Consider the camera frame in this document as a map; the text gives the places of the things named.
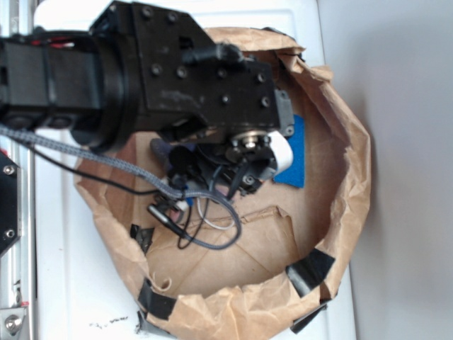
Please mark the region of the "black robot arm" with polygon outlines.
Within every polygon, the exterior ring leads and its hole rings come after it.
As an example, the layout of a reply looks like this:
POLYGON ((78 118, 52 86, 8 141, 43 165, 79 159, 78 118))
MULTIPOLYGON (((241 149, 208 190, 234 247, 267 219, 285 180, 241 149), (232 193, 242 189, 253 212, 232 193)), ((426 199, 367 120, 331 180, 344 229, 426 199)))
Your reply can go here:
POLYGON ((111 2, 86 31, 2 39, 1 126, 66 129, 94 153, 155 132, 180 187, 222 169, 231 191, 253 193, 294 159, 292 105, 271 66, 187 13, 137 2, 111 2))

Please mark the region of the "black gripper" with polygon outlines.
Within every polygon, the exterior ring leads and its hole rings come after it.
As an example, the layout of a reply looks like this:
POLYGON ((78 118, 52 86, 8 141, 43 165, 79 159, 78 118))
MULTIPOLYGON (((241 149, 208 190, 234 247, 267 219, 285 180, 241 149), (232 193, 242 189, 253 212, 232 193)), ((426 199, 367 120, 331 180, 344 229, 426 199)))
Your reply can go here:
POLYGON ((222 167, 230 193, 255 193, 292 163, 292 104, 271 66, 215 42, 187 13, 114 1, 90 27, 103 75, 103 115, 90 147, 120 148, 152 131, 194 144, 208 169, 222 167))

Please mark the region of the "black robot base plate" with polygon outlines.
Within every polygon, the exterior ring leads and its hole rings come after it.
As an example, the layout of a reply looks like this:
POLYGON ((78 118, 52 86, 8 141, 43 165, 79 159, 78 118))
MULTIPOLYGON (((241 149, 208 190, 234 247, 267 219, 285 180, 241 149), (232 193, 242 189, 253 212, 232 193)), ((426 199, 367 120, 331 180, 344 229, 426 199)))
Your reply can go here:
POLYGON ((19 232, 18 165, 1 149, 1 256, 17 242, 19 232))

